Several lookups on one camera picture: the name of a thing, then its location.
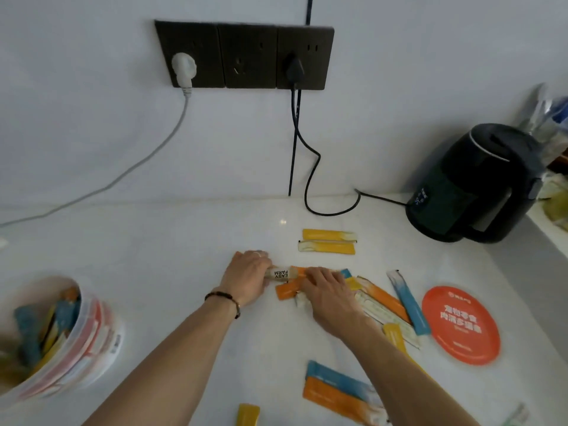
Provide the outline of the person's right hand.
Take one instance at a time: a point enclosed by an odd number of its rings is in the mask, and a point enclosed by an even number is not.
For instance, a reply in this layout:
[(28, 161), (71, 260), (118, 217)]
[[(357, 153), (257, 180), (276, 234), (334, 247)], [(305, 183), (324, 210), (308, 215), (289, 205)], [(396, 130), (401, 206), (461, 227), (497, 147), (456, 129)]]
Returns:
[(315, 321), (342, 342), (346, 342), (356, 327), (365, 322), (366, 315), (348, 287), (345, 291), (316, 288), (302, 293), (311, 304)]

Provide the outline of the person's left hand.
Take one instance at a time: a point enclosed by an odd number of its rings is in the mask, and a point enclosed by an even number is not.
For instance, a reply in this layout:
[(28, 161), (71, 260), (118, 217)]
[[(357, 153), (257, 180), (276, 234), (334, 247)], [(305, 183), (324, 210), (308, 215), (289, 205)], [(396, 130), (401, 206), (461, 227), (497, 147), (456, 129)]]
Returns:
[(260, 273), (236, 272), (232, 270), (231, 259), (217, 289), (220, 292), (231, 295), (239, 306), (243, 308), (256, 301), (263, 294), (267, 285), (264, 275)]

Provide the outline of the orange packet with white end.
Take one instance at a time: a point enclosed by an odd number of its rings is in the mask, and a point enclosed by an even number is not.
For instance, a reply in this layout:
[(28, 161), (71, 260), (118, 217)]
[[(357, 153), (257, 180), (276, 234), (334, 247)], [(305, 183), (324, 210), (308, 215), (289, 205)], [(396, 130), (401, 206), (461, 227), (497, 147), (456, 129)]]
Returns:
[(293, 279), (305, 278), (306, 267), (272, 266), (265, 272), (264, 278), (273, 281), (288, 282)]

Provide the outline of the person's right forearm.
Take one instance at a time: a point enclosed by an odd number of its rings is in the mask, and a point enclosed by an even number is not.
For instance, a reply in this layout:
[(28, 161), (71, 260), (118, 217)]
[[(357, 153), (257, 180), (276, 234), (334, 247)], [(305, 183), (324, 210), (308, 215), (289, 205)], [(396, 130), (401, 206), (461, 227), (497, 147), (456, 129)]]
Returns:
[(393, 426), (480, 426), (453, 397), (390, 343), (365, 315), (345, 320), (341, 340), (378, 393)]

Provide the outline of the person's left forearm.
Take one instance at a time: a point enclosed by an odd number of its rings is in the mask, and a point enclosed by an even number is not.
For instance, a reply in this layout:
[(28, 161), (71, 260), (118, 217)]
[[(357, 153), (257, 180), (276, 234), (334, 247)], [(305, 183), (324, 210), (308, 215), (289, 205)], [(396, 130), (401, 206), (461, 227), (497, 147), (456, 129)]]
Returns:
[(231, 295), (209, 293), (82, 426), (188, 426), (224, 337), (239, 315)]

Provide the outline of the orange stick packet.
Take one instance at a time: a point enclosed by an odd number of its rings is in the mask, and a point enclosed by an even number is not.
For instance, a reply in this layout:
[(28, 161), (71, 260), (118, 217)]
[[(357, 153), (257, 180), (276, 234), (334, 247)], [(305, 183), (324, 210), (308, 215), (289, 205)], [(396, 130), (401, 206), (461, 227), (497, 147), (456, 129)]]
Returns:
[(379, 302), (382, 306), (386, 307), (392, 313), (400, 317), (402, 320), (412, 325), (407, 310), (402, 305), (401, 301), (393, 295), (387, 293), (384, 289), (374, 285), (370, 280), (364, 277), (357, 276), (355, 280), (361, 286), (361, 290), (369, 295), (373, 300)]
[(294, 279), (275, 286), (275, 292), (278, 300), (286, 301), (293, 299), (298, 293), (302, 291), (301, 283), (301, 279)]
[(387, 426), (388, 423), (384, 408), (373, 408), (314, 377), (306, 379), (303, 398), (362, 426)]

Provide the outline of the white stick packet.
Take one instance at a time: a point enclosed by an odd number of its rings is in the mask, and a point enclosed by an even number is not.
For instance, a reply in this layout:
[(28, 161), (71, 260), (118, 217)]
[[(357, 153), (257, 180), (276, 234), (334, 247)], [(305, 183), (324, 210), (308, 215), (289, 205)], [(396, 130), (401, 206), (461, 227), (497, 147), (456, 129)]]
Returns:
[(399, 325), (404, 341), (418, 350), (422, 349), (421, 339), (416, 335), (415, 329), (411, 324), (405, 322), (402, 318), (361, 290), (355, 291), (354, 297), (366, 315), (381, 324), (392, 323)]

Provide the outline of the round orange lid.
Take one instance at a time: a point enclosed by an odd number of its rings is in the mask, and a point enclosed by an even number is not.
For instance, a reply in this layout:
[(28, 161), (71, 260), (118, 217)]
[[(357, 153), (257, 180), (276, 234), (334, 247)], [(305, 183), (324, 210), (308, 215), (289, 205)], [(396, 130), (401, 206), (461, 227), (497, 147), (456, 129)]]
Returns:
[(433, 339), (452, 358), (466, 365), (486, 366), (499, 357), (498, 326), (471, 293), (456, 286), (434, 286), (422, 299), (422, 313)]

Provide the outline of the clear plastic tub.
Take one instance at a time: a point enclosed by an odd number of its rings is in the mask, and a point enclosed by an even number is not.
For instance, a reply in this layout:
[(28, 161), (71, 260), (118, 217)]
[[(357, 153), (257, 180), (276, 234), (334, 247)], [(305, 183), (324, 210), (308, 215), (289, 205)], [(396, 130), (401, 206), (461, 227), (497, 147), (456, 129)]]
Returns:
[(62, 290), (72, 286), (80, 289), (82, 298), (74, 329), (43, 368), (17, 387), (0, 393), (0, 412), (26, 401), (89, 386), (117, 359), (124, 340), (124, 322), (85, 279), (61, 272), (0, 281), (0, 334), (18, 337), (12, 316), (16, 308), (38, 304), (46, 311)]

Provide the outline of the black electric kettle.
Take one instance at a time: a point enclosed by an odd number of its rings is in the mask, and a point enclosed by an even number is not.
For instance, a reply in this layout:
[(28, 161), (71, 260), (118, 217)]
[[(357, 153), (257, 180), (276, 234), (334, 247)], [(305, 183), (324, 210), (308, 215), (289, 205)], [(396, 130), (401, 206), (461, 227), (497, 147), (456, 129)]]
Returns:
[(541, 145), (508, 125), (475, 125), (436, 163), (406, 205), (408, 221), (444, 243), (498, 243), (543, 186)]

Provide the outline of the black power plug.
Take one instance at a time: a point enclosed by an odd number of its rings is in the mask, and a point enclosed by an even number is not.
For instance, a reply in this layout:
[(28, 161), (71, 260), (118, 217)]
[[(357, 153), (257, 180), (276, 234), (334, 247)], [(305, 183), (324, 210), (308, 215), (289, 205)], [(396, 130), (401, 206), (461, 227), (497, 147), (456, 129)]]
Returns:
[(298, 89), (305, 78), (302, 61), (295, 53), (290, 53), (283, 62), (283, 72), (285, 74), (288, 87), (292, 90)]

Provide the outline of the white power plug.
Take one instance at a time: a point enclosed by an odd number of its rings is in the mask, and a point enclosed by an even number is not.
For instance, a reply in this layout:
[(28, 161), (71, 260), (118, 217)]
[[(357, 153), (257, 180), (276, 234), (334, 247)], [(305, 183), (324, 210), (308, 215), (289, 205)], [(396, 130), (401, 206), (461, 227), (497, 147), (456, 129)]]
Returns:
[(190, 95), (193, 89), (193, 79), (196, 76), (195, 60), (186, 53), (176, 53), (172, 58), (172, 68), (183, 94)]

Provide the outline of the pile of assorted packets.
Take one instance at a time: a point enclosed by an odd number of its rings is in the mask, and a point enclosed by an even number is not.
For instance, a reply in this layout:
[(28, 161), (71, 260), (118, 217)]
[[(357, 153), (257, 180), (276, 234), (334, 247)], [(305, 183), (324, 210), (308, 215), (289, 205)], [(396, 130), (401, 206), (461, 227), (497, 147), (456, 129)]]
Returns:
[(53, 358), (74, 329), (81, 302), (80, 289), (72, 286), (46, 311), (38, 304), (13, 311), (18, 337), (0, 334), (0, 393), (22, 384)]

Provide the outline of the green yellow bag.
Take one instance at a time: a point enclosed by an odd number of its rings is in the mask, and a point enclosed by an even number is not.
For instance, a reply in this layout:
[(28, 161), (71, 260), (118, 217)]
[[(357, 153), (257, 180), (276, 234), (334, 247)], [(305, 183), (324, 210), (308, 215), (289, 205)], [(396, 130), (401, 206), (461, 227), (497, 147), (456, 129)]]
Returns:
[(547, 170), (538, 201), (547, 219), (568, 233), (568, 175)]

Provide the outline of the clear plastic bags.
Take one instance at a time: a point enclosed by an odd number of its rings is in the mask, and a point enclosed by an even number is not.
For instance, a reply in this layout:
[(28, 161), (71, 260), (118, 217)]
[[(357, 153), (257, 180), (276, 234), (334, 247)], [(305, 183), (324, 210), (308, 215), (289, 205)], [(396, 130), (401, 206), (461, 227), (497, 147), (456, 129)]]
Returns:
[(546, 82), (536, 88), (536, 100), (529, 116), (518, 128), (531, 135), (540, 147), (540, 158), (549, 166), (568, 149), (568, 95), (553, 98)]

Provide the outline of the black wall socket plate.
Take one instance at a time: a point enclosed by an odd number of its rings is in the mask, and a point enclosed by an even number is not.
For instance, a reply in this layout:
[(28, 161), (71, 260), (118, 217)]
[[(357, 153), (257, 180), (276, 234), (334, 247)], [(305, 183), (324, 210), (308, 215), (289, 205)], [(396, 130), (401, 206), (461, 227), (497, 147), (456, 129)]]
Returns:
[(155, 20), (172, 86), (179, 88), (172, 59), (177, 53), (191, 56), (196, 63), (195, 88), (224, 88), (222, 54), (217, 25), (212, 22), (179, 22)]
[[(277, 89), (289, 90), (293, 84), (298, 90), (325, 89), (334, 35), (333, 27), (279, 26)], [(291, 80), (287, 71), (295, 59), (302, 65), (303, 76)]]
[(217, 31), (227, 88), (276, 88), (276, 25), (221, 23)]

